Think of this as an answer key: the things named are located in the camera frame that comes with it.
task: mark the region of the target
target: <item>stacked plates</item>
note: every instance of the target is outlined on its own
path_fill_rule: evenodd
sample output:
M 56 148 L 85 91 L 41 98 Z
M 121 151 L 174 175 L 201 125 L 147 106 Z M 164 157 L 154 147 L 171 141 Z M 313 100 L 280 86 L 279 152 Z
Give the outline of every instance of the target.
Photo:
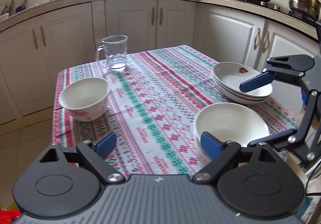
M 259 74 L 251 67 L 230 62 L 218 63 L 212 71 L 213 80 L 222 94 L 241 104 L 258 104 L 271 95 L 273 91 L 271 84 L 247 93 L 241 92 L 240 83 Z

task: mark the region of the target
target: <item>tablecloth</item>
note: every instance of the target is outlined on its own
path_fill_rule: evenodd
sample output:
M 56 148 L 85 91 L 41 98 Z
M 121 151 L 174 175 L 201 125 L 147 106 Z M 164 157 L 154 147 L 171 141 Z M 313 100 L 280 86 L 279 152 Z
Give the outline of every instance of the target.
M 216 63 L 182 45 L 129 54 L 122 72 L 101 70 L 95 62 L 65 69 L 57 79 L 53 141 L 70 147 L 115 131 L 117 147 L 106 161 L 122 174 L 195 174 L 209 162 L 193 135 L 195 114 L 209 104 L 231 102 L 212 80 Z M 108 111 L 92 122 L 75 121 L 60 106 L 59 95 L 72 82 L 92 76 L 110 82 Z M 247 106 L 266 121 L 270 133 L 296 127 L 295 115 L 273 98 Z

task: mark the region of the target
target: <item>cable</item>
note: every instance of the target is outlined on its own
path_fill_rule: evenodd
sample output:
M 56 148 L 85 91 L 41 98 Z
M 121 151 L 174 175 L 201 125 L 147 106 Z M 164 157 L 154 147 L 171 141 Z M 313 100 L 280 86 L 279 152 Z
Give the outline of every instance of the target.
M 305 195 L 306 196 L 320 196 L 321 195 L 321 192 L 312 192 L 312 193 L 307 193 L 307 188 L 308 188 L 308 184 L 310 182 L 310 179 L 312 178 L 312 176 L 314 175 L 314 172 L 316 171 L 316 169 L 320 166 L 321 164 L 321 161 L 319 161 L 319 163 L 317 164 L 317 166 L 313 169 L 313 171 L 311 172 L 309 178 L 308 178 L 308 181 L 307 181 L 307 184 L 305 186 Z

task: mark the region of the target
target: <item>floral bowl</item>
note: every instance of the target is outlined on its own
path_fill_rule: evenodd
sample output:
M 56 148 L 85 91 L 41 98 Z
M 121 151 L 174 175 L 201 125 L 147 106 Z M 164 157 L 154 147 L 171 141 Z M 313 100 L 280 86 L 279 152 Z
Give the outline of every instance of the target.
M 92 121 L 107 110 L 110 91 L 108 81 L 89 77 L 68 85 L 59 96 L 59 103 L 77 121 Z

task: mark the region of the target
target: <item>glass mug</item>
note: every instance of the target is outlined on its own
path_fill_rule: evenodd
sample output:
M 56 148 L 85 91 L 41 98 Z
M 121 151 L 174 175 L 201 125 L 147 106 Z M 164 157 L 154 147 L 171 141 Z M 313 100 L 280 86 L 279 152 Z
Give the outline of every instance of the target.
M 127 61 L 127 36 L 115 35 L 103 38 L 102 45 L 97 48 L 96 62 L 99 63 L 99 53 L 101 50 L 105 52 L 105 58 L 107 61 L 106 66 L 112 71 L 122 71 L 126 67 Z

